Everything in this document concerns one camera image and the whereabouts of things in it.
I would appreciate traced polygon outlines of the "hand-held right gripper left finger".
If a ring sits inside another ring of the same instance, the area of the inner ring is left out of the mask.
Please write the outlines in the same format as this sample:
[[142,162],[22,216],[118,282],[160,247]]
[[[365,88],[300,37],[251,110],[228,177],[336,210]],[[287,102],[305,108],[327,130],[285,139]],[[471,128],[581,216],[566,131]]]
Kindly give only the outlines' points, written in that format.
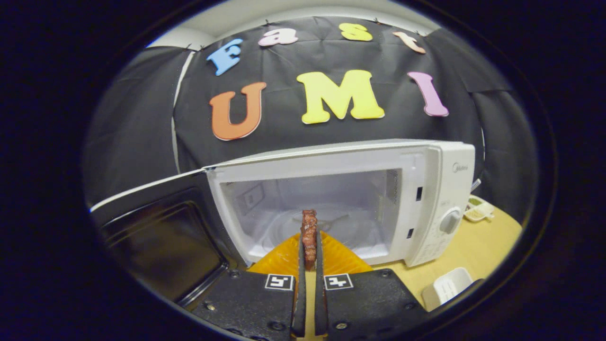
[[296,233],[249,269],[232,269],[221,276],[193,314],[254,341],[294,341],[305,334],[303,260]]

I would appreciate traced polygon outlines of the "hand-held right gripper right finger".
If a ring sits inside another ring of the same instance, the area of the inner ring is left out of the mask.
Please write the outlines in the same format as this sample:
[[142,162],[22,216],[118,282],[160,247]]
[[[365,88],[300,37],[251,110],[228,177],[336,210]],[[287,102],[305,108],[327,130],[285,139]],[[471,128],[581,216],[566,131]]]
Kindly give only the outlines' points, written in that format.
[[325,232],[317,236],[315,333],[325,341],[416,335],[426,309],[392,269],[372,269]]

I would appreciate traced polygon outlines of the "white microwave oven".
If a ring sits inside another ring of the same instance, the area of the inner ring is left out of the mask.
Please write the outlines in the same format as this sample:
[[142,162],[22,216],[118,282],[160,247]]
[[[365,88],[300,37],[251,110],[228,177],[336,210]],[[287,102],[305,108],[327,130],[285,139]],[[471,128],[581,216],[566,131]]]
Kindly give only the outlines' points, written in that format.
[[369,265],[434,261],[463,219],[475,154],[471,144],[415,139],[272,151],[143,184],[89,213],[128,272],[184,305],[221,272],[273,250],[261,239],[291,210],[367,211],[375,242],[347,248]]

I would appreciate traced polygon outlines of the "glass microwave turntable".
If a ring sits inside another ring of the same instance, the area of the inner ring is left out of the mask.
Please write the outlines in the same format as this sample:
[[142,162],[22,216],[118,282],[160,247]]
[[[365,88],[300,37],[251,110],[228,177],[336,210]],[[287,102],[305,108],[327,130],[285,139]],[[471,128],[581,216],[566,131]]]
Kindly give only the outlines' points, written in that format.
[[[376,238],[370,237],[372,230],[377,227],[367,211],[352,206],[324,205],[315,209],[317,229],[325,232],[339,242],[354,250],[374,243]],[[303,211],[291,210],[281,214],[261,239],[265,250],[271,250],[281,242],[300,232],[303,224]]]

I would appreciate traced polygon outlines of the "small white rectangular tray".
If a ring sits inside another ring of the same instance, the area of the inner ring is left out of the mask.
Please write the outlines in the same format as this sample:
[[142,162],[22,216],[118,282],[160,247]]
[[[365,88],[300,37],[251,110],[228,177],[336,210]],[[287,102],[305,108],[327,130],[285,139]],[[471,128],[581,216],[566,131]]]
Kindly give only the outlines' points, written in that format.
[[473,282],[470,273],[463,267],[455,268],[440,276],[421,292],[425,309],[432,311],[439,308],[466,290]]

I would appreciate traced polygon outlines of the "white divided dish with beans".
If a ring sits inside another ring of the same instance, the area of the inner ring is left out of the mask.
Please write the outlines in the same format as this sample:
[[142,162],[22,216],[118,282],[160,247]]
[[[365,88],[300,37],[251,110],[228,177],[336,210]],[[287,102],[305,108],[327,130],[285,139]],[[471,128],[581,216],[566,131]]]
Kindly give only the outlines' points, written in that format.
[[482,222],[483,220],[492,220],[494,218],[495,207],[477,196],[469,196],[468,203],[464,211],[464,217],[470,222]]

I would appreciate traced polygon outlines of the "black backdrop cloth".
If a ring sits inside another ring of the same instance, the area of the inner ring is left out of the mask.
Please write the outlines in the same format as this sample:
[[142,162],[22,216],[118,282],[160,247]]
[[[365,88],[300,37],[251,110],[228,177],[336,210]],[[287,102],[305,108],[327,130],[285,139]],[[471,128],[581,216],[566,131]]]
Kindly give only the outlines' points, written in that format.
[[539,162],[507,78],[450,30],[305,17],[202,51],[144,49],[100,102],[83,149],[89,205],[256,153],[379,139],[464,142],[474,194],[521,222]]

